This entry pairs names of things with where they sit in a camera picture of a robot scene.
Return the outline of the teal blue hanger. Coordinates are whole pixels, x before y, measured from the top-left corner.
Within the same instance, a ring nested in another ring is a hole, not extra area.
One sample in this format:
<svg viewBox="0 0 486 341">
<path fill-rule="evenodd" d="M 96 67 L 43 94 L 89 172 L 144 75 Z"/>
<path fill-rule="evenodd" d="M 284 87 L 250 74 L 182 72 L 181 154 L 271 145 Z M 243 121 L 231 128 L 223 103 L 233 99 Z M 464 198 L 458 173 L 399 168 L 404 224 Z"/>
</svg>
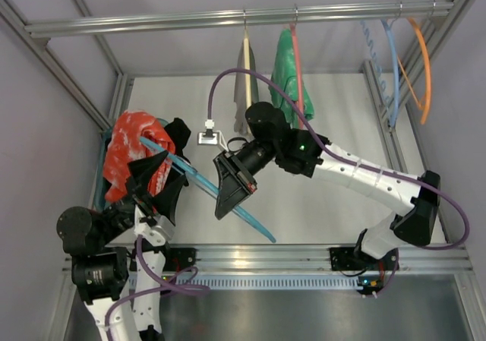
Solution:
<svg viewBox="0 0 486 341">
<path fill-rule="evenodd" d="M 214 200 L 217 199 L 219 194 L 219 189 L 212 183 L 209 179 L 205 178 L 200 174 L 191 164 L 189 164 L 185 159 L 170 153 L 168 150 L 164 149 L 160 145 L 152 142 L 148 138 L 141 137 L 139 139 L 140 143 L 144 145 L 153 153 L 167 153 L 168 158 L 172 161 L 172 166 L 175 167 L 179 172 L 186 174 L 188 179 L 190 179 L 196 186 L 202 191 L 210 195 Z M 265 228 L 254 216 L 252 216 L 247 210 L 237 205 L 232 212 L 238 216 L 241 220 L 247 223 L 250 227 L 258 231 L 271 243 L 276 243 L 276 238 L 271 234 L 271 232 Z"/>
</svg>

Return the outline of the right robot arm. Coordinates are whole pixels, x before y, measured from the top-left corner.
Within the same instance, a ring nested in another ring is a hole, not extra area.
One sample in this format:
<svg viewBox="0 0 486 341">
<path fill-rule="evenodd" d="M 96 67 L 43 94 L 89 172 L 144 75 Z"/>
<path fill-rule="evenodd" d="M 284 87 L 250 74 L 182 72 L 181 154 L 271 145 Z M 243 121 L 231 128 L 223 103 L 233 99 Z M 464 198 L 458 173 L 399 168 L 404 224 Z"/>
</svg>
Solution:
<svg viewBox="0 0 486 341">
<path fill-rule="evenodd" d="M 391 214 L 358 236 L 353 255 L 360 264 L 376 263 L 402 245 L 431 243 L 439 207 L 440 176 L 392 172 L 344 151 L 326 137 L 291 128 L 283 112 L 255 103 L 245 112 L 252 141 L 213 160 L 218 174 L 215 216 L 222 219 L 257 190 L 255 175 L 267 163 L 293 175 L 319 178 L 369 197 Z"/>
</svg>

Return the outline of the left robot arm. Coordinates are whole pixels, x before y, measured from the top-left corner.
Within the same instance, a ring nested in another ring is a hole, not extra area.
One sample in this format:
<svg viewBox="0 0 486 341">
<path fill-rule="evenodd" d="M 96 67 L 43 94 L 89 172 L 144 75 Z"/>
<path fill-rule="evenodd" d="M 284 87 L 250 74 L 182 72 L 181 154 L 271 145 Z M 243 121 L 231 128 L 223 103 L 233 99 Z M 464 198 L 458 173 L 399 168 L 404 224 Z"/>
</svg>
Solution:
<svg viewBox="0 0 486 341">
<path fill-rule="evenodd" d="M 175 209 L 187 179 L 160 193 L 148 186 L 168 152 L 128 164 L 127 194 L 101 212 L 65 210 L 56 225 L 71 257 L 71 279 L 104 340 L 162 340 L 161 272 L 175 232 Z"/>
</svg>

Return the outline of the red white patterned trousers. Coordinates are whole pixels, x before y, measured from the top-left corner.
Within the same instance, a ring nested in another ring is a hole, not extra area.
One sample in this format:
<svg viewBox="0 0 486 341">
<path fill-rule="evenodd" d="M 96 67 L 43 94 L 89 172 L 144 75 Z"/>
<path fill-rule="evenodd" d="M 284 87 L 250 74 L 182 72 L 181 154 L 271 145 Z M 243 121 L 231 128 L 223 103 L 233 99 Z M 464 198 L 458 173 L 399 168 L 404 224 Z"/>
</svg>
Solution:
<svg viewBox="0 0 486 341">
<path fill-rule="evenodd" d="M 174 140 L 156 117 L 144 111 L 122 113 L 115 122 L 103 163 L 103 178 L 109 183 L 105 194 L 107 202 L 121 200 L 128 193 L 125 187 L 130 176 L 128 164 L 153 155 L 140 142 L 142 137 L 175 153 Z"/>
</svg>

